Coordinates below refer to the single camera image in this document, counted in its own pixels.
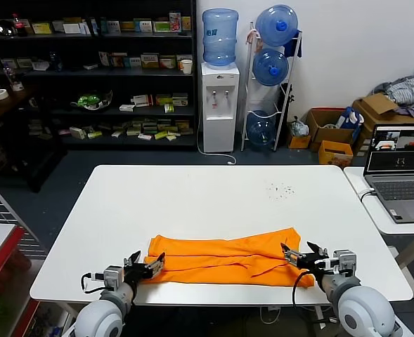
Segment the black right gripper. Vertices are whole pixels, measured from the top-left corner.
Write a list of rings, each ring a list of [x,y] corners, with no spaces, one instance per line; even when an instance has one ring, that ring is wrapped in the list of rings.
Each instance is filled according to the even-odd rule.
[[[299,269],[308,270],[314,275],[330,274],[332,267],[328,250],[313,242],[307,242],[307,245],[313,253],[303,253],[300,256],[300,252],[291,249],[284,243],[280,244],[284,259],[289,264]]]

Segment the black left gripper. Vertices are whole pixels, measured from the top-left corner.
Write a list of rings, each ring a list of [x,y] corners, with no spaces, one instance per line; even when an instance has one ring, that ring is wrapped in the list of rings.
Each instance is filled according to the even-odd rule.
[[[139,263],[141,251],[132,253],[124,259],[124,281],[141,281],[158,276],[164,268],[165,252],[151,263]]]

